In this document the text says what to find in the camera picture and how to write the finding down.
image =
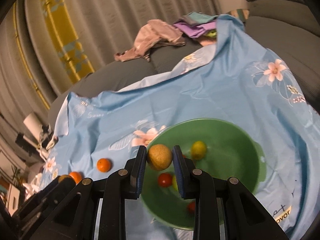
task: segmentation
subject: black object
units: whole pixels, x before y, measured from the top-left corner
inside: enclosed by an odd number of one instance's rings
[[[220,239],[217,198],[222,199],[227,240],[288,240],[238,179],[212,178],[183,158],[179,146],[173,157],[179,191],[185,199],[196,199],[194,240]],[[58,183],[57,178],[12,218],[0,207],[4,240],[92,240],[101,198],[99,240],[126,240],[124,200],[139,198],[146,160],[147,149],[140,146],[137,157],[107,179],[85,178],[73,188],[72,179]]]
[[[60,176],[54,179],[44,190],[32,195],[12,217],[0,200],[1,240],[30,239],[49,214],[76,185],[71,178],[65,178],[59,183],[59,178]]]
[[[174,171],[184,199],[196,198],[193,240],[220,239],[217,198],[221,198],[227,240],[289,240],[268,211],[237,179],[216,179],[196,169],[173,148]]]
[[[29,154],[29,156],[39,156],[39,153],[36,150],[36,148],[33,145],[31,145],[28,141],[26,141],[23,136],[23,133],[18,133],[15,143],[18,146],[20,146],[23,150],[25,150]]]

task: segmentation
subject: orange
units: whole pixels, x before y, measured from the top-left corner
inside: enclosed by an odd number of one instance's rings
[[[111,161],[109,159],[102,158],[97,162],[97,169],[101,172],[108,172],[111,169]]]
[[[75,180],[76,184],[78,184],[82,180],[82,175],[77,171],[70,172],[69,176],[71,176]]]
[[[73,177],[67,175],[67,174],[64,174],[64,175],[61,175],[58,179],[58,182],[60,183],[61,181],[63,181],[65,178],[71,178],[73,179]]]

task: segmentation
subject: metal screw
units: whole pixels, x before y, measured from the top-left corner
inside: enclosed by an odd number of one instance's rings
[[[239,182],[239,180],[237,178],[234,178],[234,177],[230,178],[229,181],[230,181],[231,184],[235,184],[235,185],[238,184],[238,182]]]
[[[89,185],[90,183],[91,183],[91,179],[89,179],[89,178],[85,178],[82,180],[83,185]]]
[[[124,176],[124,175],[127,175],[128,174],[128,171],[126,169],[121,169],[118,171],[119,175],[120,176]]]
[[[192,173],[193,173],[194,175],[201,175],[201,174],[202,174],[202,171],[201,171],[200,169],[194,169],[194,170],[192,170]]]

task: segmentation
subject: round potato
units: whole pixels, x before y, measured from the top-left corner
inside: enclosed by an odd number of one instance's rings
[[[163,144],[153,145],[148,151],[147,162],[153,170],[163,171],[172,162],[172,152]]]

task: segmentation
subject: light blue bedsheet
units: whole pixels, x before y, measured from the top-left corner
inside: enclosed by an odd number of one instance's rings
[[[240,126],[262,146],[267,176],[256,197],[291,239],[300,239],[320,209],[320,117],[285,62],[245,34],[241,22],[222,15],[217,31],[216,45],[185,57],[172,72],[96,98],[70,93],[58,115],[59,142],[42,187],[71,171],[105,178],[166,127],[218,118]],[[100,158],[110,158],[113,169],[99,172]],[[191,237],[155,221],[140,200],[127,201],[126,225],[128,240]]]

